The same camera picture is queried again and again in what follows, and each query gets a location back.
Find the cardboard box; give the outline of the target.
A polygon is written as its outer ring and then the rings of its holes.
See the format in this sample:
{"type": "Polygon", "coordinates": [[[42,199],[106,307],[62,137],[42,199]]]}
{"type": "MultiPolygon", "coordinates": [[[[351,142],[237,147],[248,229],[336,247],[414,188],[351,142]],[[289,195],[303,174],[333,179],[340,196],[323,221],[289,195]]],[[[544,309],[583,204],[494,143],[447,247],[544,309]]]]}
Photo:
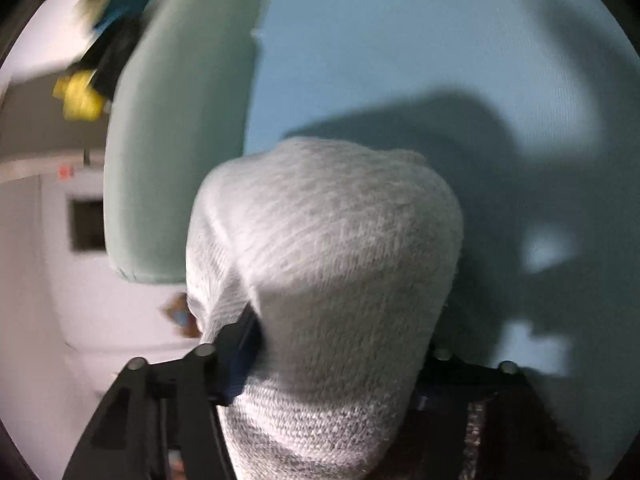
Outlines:
{"type": "Polygon", "coordinates": [[[185,292],[179,292],[169,300],[168,304],[162,307],[162,312],[165,318],[177,327],[179,334],[184,338],[195,339],[201,336],[198,322],[189,309],[188,296],[185,292]]]}

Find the grey knitted sweater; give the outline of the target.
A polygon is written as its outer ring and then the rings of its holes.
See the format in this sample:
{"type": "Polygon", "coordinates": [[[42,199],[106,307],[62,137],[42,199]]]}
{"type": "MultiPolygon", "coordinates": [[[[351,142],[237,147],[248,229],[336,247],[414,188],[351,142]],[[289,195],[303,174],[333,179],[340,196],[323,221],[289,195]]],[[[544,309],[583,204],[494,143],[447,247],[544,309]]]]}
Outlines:
{"type": "Polygon", "coordinates": [[[245,307],[262,350],[220,413],[241,479],[385,474],[463,240],[459,203],[413,151],[292,138],[204,179],[186,290],[204,341],[245,307]]]}

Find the dark window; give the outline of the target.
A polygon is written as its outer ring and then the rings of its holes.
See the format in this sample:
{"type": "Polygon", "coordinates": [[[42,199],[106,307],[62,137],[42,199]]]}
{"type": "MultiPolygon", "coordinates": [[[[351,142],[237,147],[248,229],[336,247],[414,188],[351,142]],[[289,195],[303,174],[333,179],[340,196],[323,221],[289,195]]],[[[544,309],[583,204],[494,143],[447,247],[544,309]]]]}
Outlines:
{"type": "Polygon", "coordinates": [[[71,198],[68,201],[70,247],[74,252],[104,252],[103,200],[71,198]]]}

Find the yellow plastic bag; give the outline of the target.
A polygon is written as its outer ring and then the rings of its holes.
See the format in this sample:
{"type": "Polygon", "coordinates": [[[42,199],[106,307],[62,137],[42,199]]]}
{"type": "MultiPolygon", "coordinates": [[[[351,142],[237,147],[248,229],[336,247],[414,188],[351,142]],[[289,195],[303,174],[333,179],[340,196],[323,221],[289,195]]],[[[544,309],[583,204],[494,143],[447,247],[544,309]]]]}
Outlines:
{"type": "Polygon", "coordinates": [[[96,122],[103,114],[106,97],[91,87],[94,70],[78,70],[56,81],[52,96],[62,102],[69,122],[96,122]]]}

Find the green sofa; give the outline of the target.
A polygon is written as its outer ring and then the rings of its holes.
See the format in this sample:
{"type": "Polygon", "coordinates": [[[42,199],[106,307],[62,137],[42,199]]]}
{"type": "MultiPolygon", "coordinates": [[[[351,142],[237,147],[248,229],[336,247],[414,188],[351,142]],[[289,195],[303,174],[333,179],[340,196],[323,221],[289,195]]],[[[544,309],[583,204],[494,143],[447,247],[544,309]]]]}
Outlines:
{"type": "Polygon", "coordinates": [[[242,155],[262,0],[151,0],[120,74],[104,155],[110,263],[125,280],[181,284],[192,205],[242,155]]]}

